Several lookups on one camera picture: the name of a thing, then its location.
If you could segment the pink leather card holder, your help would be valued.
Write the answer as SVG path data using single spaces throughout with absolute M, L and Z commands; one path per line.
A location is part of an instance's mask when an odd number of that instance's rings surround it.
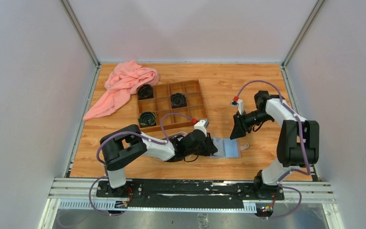
M 248 143 L 240 145 L 237 139 L 213 137 L 212 140 L 217 152 L 213 153 L 210 158 L 241 158 L 241 152 L 249 147 Z

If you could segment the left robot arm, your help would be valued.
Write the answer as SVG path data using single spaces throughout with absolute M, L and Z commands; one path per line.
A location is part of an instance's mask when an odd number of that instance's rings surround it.
M 210 133 L 201 127 L 192 132 L 170 135 L 159 139 L 142 132 L 138 125 L 129 125 L 104 136 L 100 140 L 98 153 L 108 177 L 108 190 L 115 197 L 122 197 L 127 191 L 125 167 L 140 156 L 150 156 L 165 162 L 183 161 L 190 155 L 212 156 L 218 149 Z

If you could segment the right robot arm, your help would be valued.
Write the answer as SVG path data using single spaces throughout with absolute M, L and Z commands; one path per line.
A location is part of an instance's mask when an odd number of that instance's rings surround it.
M 254 178 L 254 195 L 265 199 L 277 191 L 279 184 L 292 172 L 301 172 L 301 168 L 305 167 L 310 173 L 310 166 L 319 159 L 319 124 L 299 116 L 280 95 L 259 91 L 254 101 L 256 110 L 250 113 L 244 111 L 244 103 L 238 97 L 230 102 L 238 109 L 233 116 L 234 127 L 230 139 L 256 132 L 267 121 L 280 126 L 276 159 Z

